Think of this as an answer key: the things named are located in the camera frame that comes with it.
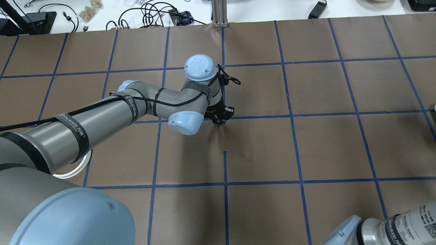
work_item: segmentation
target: metal bracket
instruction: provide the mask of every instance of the metal bracket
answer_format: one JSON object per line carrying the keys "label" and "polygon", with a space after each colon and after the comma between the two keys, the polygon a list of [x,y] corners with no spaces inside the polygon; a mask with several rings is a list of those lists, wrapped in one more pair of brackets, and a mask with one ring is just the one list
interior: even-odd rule
{"label": "metal bracket", "polygon": [[227,0],[212,1],[212,26],[215,28],[228,27]]}

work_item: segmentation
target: small plastic packet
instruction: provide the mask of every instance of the small plastic packet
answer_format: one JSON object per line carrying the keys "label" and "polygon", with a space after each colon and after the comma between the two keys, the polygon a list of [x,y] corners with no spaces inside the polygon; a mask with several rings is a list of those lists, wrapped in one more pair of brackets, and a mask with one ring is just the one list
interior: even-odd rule
{"label": "small plastic packet", "polygon": [[103,3],[102,0],[90,0],[91,2],[91,7],[99,9],[103,7]]}
{"label": "small plastic packet", "polygon": [[85,8],[80,11],[79,17],[81,17],[84,21],[90,21],[97,14],[97,10],[91,8],[90,6],[85,6]]}

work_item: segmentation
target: black pole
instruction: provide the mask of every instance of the black pole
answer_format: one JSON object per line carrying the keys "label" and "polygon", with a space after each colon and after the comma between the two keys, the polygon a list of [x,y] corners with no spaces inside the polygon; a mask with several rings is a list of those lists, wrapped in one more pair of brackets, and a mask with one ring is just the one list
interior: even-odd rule
{"label": "black pole", "polygon": [[21,28],[25,33],[30,35],[38,34],[37,31],[32,27],[31,23],[27,23],[21,15],[6,1],[0,0],[0,7],[11,17],[12,20],[17,23],[18,27]]}

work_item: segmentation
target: white ring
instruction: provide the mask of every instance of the white ring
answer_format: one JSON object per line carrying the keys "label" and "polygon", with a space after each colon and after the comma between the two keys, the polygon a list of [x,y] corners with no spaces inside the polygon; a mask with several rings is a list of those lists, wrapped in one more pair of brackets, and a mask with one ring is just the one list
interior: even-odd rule
{"label": "white ring", "polygon": [[92,151],[89,151],[82,159],[82,162],[71,172],[69,172],[68,174],[53,174],[53,176],[55,176],[56,178],[59,179],[68,179],[71,178],[73,176],[76,176],[78,173],[80,173],[85,167],[86,165],[89,163],[90,159],[91,159],[91,155],[92,155]]}

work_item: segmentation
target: cable connector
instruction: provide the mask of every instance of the cable connector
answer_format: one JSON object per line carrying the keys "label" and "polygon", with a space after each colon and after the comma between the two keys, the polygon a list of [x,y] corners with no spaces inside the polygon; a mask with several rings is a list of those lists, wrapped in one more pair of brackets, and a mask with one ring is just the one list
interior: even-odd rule
{"label": "cable connector", "polygon": [[62,14],[64,15],[65,19],[67,19],[68,21],[71,20],[71,17],[67,16],[67,14],[65,12],[62,12]]}

